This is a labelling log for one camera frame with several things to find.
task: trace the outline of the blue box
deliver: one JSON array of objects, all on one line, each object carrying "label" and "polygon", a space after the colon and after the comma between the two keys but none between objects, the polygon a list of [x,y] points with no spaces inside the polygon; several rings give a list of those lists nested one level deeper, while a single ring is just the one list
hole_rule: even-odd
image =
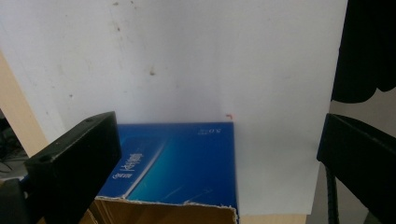
[{"label": "blue box", "polygon": [[238,223],[231,122],[125,124],[119,135],[122,158],[92,205],[96,219]]}]

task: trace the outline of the white backdrop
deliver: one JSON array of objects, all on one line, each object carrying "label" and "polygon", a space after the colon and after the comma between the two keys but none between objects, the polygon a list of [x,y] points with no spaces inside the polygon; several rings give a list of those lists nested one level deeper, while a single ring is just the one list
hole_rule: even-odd
[{"label": "white backdrop", "polygon": [[242,215],[308,214],[347,0],[0,2],[0,48],[49,141],[91,115],[233,115]]}]

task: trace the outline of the white wall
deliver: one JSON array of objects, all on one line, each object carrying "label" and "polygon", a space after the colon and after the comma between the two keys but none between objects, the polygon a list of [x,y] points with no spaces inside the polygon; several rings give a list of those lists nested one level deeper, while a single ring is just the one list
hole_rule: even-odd
[{"label": "white wall", "polygon": [[347,1],[2,1],[0,48],[49,141],[233,115],[242,214],[311,210]]}]

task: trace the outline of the cardboard box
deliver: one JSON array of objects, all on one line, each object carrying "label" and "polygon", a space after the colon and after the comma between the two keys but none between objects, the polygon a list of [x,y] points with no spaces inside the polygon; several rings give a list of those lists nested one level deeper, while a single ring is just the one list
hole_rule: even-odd
[{"label": "cardboard box", "polygon": [[119,126],[122,158],[92,203],[98,223],[238,223],[233,124]]}]

